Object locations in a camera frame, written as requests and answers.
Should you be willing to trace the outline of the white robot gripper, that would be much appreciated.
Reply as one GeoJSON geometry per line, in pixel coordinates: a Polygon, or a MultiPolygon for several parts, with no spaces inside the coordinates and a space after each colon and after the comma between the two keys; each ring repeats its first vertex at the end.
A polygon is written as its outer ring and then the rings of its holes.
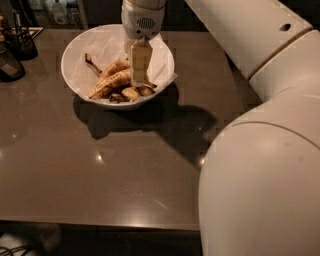
{"type": "Polygon", "coordinates": [[[126,59],[130,59],[131,80],[135,87],[148,80],[147,70],[153,52],[148,40],[160,32],[164,14],[165,0],[123,0],[121,21],[127,34],[124,50],[126,59]]]}

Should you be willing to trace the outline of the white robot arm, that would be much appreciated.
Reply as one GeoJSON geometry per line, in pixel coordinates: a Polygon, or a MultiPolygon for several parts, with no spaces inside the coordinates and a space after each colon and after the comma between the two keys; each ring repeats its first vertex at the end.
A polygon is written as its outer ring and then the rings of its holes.
{"type": "Polygon", "coordinates": [[[185,0],[260,97],[200,173],[203,256],[320,256],[319,42],[280,0],[185,0]]]}

